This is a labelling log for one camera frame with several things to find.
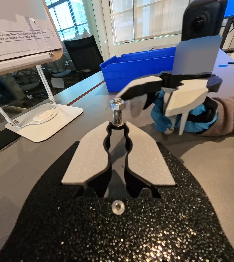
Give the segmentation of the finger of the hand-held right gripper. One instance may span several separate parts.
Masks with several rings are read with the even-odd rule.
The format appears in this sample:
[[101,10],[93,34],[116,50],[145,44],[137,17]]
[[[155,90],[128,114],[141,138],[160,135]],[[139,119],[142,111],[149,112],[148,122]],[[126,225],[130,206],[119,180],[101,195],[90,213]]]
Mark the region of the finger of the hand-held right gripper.
[[163,80],[159,76],[145,76],[128,83],[116,97],[129,101],[132,118],[137,118],[157,98],[162,88]]
[[202,104],[208,93],[207,79],[183,80],[176,89],[164,87],[164,116],[186,113]]

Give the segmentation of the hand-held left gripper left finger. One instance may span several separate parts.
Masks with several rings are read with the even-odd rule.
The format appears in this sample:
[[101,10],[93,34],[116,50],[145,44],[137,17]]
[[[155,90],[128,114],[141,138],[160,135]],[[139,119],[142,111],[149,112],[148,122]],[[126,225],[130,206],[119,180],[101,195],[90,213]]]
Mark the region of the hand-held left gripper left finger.
[[110,137],[109,121],[105,121],[82,137],[61,183],[86,186],[88,182],[106,172],[111,164]]

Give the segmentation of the instruction sheet on wooden stand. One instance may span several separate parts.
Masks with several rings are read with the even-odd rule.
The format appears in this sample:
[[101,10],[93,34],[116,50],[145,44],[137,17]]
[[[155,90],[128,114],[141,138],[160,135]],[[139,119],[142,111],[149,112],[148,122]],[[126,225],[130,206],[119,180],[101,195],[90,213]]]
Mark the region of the instruction sheet on wooden stand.
[[42,142],[83,113],[82,108],[61,105],[55,101],[41,67],[42,64],[57,61],[62,54],[63,45],[59,50],[0,61],[0,76],[35,66],[49,98],[48,103],[40,104],[14,119],[11,119],[0,106],[0,113],[6,121],[5,129],[32,142]]

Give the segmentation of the paned window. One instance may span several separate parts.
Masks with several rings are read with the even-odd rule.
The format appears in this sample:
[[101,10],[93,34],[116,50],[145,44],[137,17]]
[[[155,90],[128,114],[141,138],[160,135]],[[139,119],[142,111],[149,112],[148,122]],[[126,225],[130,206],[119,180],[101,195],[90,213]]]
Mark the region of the paned window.
[[82,0],[45,0],[61,41],[91,35]]

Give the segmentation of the blue plastic bin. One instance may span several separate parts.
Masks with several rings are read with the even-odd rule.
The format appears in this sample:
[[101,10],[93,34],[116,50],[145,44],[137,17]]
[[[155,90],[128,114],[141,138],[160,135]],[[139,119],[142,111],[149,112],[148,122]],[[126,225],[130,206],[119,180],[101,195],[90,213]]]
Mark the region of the blue plastic bin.
[[176,47],[113,56],[100,64],[109,92],[121,91],[132,80],[173,69]]

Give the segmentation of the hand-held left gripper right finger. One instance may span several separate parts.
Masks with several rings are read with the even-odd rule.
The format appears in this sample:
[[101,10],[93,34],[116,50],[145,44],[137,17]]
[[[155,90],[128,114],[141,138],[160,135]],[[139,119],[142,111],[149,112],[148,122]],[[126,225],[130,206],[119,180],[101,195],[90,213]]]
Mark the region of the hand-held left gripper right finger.
[[156,141],[130,122],[125,123],[125,128],[127,171],[149,186],[175,186]]

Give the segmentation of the black office chair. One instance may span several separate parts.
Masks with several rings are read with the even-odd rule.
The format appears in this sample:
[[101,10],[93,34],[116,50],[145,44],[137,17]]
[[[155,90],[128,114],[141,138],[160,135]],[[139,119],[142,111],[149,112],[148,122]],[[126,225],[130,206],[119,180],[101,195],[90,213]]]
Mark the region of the black office chair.
[[76,71],[88,70],[91,73],[101,71],[100,64],[104,60],[93,35],[77,40],[65,40],[63,43]]

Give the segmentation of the person's right hand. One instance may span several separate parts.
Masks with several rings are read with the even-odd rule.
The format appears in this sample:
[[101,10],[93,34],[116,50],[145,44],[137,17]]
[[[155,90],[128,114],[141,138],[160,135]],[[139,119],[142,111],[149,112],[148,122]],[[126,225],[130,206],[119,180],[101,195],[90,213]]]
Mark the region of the person's right hand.
[[[172,127],[171,121],[163,115],[164,91],[158,92],[151,111],[151,117],[158,131],[165,132]],[[184,131],[202,134],[207,131],[218,119],[218,103],[206,97],[204,103],[189,112]]]

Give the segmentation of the steel hex bolt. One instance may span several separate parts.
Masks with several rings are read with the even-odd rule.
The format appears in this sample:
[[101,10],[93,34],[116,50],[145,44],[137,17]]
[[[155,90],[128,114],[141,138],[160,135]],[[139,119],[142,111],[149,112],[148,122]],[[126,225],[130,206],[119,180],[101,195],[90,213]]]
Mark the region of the steel hex bolt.
[[[120,102],[122,99],[119,97],[115,97],[112,100],[114,102]],[[122,129],[123,126],[124,126],[124,122],[122,121],[122,111],[113,111],[112,128],[117,130],[117,129]]]

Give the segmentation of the steel hex nut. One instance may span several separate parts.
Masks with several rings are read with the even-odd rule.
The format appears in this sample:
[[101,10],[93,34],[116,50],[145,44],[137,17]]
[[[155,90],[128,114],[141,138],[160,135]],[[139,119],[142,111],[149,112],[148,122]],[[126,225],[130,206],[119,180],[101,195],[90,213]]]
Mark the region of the steel hex nut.
[[121,100],[120,102],[110,101],[110,109],[113,111],[122,111],[126,108],[125,101]]

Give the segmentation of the printed instruction sheet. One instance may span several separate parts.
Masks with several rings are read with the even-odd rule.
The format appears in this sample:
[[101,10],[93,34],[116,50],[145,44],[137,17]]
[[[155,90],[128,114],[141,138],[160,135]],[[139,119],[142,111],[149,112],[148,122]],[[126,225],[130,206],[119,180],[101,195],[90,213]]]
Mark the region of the printed instruction sheet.
[[61,48],[45,1],[0,0],[0,61]]

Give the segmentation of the person's right forearm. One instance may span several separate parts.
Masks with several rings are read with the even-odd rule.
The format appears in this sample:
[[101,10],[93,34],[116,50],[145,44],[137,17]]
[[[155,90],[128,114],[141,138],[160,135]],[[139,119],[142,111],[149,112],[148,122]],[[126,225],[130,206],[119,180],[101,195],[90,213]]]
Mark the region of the person's right forearm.
[[218,118],[213,125],[198,136],[215,137],[234,133],[234,96],[228,98],[213,97],[218,104]]

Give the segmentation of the white framed window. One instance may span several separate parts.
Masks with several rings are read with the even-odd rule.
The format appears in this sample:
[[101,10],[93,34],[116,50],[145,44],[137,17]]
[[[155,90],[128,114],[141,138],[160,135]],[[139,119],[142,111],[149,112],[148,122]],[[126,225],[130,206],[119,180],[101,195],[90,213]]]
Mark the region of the white framed window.
[[114,44],[181,33],[189,0],[109,0]]

